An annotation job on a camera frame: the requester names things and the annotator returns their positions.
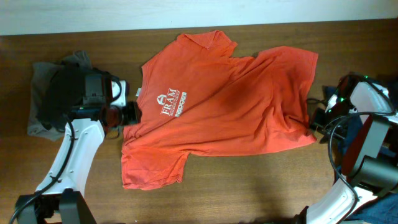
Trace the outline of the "orange printed t-shirt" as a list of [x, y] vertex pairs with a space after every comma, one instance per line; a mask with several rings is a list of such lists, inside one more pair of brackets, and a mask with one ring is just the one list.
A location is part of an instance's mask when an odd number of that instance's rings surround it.
[[224, 32], [181, 34], [142, 66], [138, 124], [124, 128], [125, 189], [181, 182], [189, 155], [253, 156], [315, 142], [307, 95], [318, 54], [274, 47], [234, 57]]

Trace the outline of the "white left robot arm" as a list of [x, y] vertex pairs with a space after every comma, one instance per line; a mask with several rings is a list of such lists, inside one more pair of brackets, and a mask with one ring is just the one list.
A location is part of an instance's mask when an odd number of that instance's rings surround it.
[[10, 223], [95, 223], [84, 199], [94, 156], [106, 134], [140, 122], [129, 84], [98, 69], [64, 68], [50, 81], [38, 119], [63, 128], [64, 138], [44, 180], [31, 195], [21, 195]]

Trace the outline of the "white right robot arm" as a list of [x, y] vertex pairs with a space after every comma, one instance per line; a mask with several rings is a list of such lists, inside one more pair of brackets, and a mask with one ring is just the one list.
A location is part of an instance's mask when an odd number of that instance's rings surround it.
[[365, 75], [342, 77], [310, 127], [328, 146], [335, 183], [293, 223], [341, 223], [363, 205], [397, 193], [396, 93]]

